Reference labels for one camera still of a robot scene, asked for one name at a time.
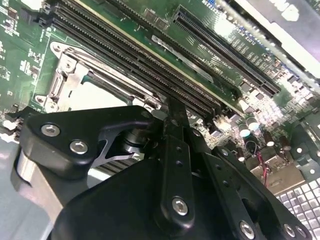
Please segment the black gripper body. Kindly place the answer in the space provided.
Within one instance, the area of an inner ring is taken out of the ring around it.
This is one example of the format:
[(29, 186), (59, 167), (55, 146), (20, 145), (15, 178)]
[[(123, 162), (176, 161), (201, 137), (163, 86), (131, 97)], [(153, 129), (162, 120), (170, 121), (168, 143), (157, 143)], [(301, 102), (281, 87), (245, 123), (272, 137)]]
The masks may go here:
[(160, 159), (142, 160), (73, 198), (53, 240), (229, 240), (209, 182), (192, 166), (185, 134), (167, 135)]

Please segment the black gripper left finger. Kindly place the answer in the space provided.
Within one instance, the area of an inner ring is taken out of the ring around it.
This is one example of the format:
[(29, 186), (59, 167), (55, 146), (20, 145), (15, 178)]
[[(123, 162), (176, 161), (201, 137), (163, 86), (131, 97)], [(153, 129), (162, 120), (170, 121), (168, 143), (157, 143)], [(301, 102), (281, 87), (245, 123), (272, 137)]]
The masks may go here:
[(55, 233), (183, 233), (195, 219), (186, 108), (160, 120), (141, 106), (31, 115), (11, 183)]

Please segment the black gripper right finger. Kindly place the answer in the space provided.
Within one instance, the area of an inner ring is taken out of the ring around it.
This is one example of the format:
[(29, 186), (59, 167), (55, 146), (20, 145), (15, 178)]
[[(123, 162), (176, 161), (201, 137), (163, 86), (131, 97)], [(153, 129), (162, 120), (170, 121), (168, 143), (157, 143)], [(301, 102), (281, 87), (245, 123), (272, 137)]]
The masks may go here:
[(194, 128), (184, 130), (191, 151), (191, 165), (200, 171), (217, 197), (226, 221), (226, 239), (311, 240), (309, 230), (222, 146), (209, 149)]

